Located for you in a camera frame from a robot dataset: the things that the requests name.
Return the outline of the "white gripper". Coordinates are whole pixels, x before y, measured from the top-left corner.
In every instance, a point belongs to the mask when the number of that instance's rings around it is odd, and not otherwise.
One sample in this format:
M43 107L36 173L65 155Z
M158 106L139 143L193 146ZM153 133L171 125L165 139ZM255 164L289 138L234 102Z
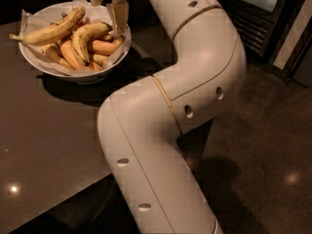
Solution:
M103 0L91 0L93 6L98 6ZM114 36L122 35L128 23L129 4L126 0L111 0L107 5L107 11L112 21Z

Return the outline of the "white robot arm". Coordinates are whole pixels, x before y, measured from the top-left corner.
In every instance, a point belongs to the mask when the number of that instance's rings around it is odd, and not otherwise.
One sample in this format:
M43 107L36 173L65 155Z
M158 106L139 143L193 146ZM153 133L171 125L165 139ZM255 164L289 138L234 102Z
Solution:
M149 2L176 62L104 101L102 150L141 234L223 234L176 141L233 101L245 78L244 46L216 0Z

